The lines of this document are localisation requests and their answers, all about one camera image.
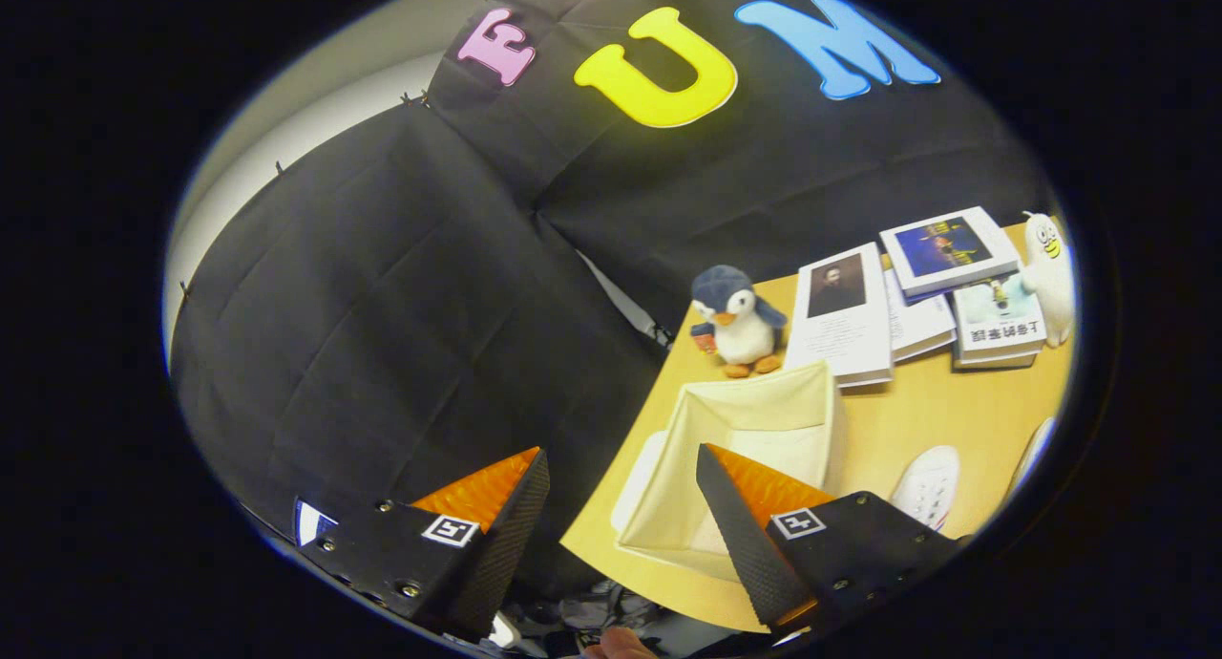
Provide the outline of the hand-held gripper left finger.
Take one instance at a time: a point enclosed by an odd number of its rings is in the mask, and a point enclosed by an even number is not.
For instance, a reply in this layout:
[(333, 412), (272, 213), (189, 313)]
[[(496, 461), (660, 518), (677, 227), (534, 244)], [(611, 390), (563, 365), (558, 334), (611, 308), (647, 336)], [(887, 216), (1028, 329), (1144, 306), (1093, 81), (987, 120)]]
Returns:
[(320, 534), (320, 571), (428, 632), (480, 639), (549, 488), (547, 455), (532, 447), (414, 503), (381, 500)]

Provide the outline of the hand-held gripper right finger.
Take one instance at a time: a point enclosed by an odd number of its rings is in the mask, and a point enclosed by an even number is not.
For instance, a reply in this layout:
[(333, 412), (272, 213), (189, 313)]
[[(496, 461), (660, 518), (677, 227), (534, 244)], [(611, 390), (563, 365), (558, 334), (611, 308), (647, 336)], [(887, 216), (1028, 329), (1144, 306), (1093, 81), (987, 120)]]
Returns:
[(715, 444), (700, 445), (697, 483), (752, 610), (778, 633), (830, 635), (963, 549), (882, 496), (835, 498)]

